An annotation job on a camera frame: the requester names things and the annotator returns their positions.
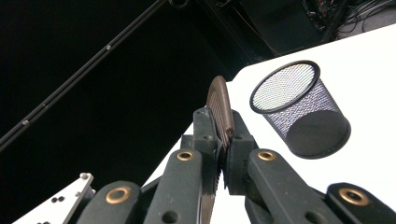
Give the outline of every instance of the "white table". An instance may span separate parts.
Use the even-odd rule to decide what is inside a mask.
[[[346,145],[324,159],[293,155],[249,106],[250,94],[264,77],[300,60],[318,64],[321,80],[352,129]],[[248,66],[227,86],[232,109],[241,114],[259,147],[280,153],[310,187],[326,192],[330,184],[347,182],[369,190],[396,211],[395,76],[396,24]],[[192,133],[192,127],[186,133]],[[162,174],[166,162],[167,157],[148,182]],[[249,223],[244,198],[222,189],[220,182],[212,223]]]

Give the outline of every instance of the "screw hole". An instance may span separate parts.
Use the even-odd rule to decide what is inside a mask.
[[[189,6],[190,0],[169,0],[172,7],[183,9]]]
[[[177,154],[177,158],[181,161],[190,161],[190,160],[192,160],[192,153],[180,152]]]
[[[209,141],[209,140],[213,140],[213,137],[211,135],[207,135],[207,136],[204,136],[204,139]]]
[[[131,196],[131,189],[128,187],[118,187],[109,191],[106,195],[108,203],[123,203]]]
[[[339,189],[339,193],[341,197],[349,203],[353,203],[359,206],[365,206],[369,204],[369,199],[367,198],[367,196],[359,190]]]
[[[306,220],[313,224],[325,223],[323,216],[315,212],[307,212],[305,214]]]
[[[164,223],[175,223],[177,222],[178,215],[176,212],[169,211],[163,214],[163,222]]]
[[[276,158],[276,155],[269,151],[259,152],[259,154],[257,154],[257,156],[264,161],[272,161]]]

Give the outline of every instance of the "black wall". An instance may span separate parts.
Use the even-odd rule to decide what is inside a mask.
[[[2,1],[0,136],[153,1]],[[193,2],[157,10],[0,153],[0,223],[81,172],[92,187],[142,185],[205,105],[210,82],[244,66]]]

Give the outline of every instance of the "black mesh cup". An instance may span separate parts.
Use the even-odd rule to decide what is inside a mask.
[[[250,96],[290,151],[305,159],[327,157],[347,142],[350,124],[310,61],[286,64],[263,79]]]

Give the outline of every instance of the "black cable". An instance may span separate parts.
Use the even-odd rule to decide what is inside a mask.
[[[379,13],[380,11],[377,11],[375,14],[373,14],[373,11],[376,11],[377,9],[380,9],[382,7],[386,7],[388,8],[389,3],[394,4],[393,2],[395,2],[396,0],[389,0],[388,2],[385,3],[381,3],[378,0],[369,0],[369,1],[359,1],[357,4],[353,5],[353,6],[349,6],[352,9],[353,12],[351,12],[351,15],[345,18],[345,21],[337,28],[337,31],[339,33],[350,33],[352,31],[354,31],[358,25],[358,23],[360,21],[365,21],[367,20],[367,18],[370,18],[374,15],[376,15],[377,13]],[[367,12],[370,11],[370,15],[367,15],[365,18],[362,18],[361,16]],[[354,24],[353,27],[348,30],[348,31],[342,31],[340,30],[342,27],[345,27],[347,25],[350,24]]]
[[[249,22],[247,21],[247,20],[245,20],[245,18],[239,13],[239,11],[235,8],[235,7],[233,7],[233,10],[235,10],[235,12],[236,12],[236,14],[238,14],[238,16],[242,19],[242,21],[247,25],[247,27],[251,30],[251,31],[253,31],[253,33],[254,34],[256,34],[258,37],[259,37],[259,39],[261,39],[267,46],[268,46],[268,48],[270,49],[270,50],[272,50],[276,55],[278,55],[279,54],[279,52],[277,52],[277,50],[275,50],[274,48],[272,48],[269,44],[268,44],[268,42],[249,24]]]
[[[372,11],[370,11],[370,12],[367,14],[366,18],[364,18],[364,20],[362,20],[362,23],[361,23],[361,31],[362,31],[363,33],[365,32],[365,30],[364,30],[364,23],[366,23],[366,21],[367,21],[368,18],[373,17],[374,15],[377,15],[378,13],[380,13],[380,12],[382,12],[382,11],[384,11],[384,10],[390,8],[390,7],[396,7],[396,2],[394,2],[394,3],[392,3],[392,4],[389,4],[389,5],[386,5],[386,6],[377,7],[377,8],[375,8],[375,9],[373,9]]]

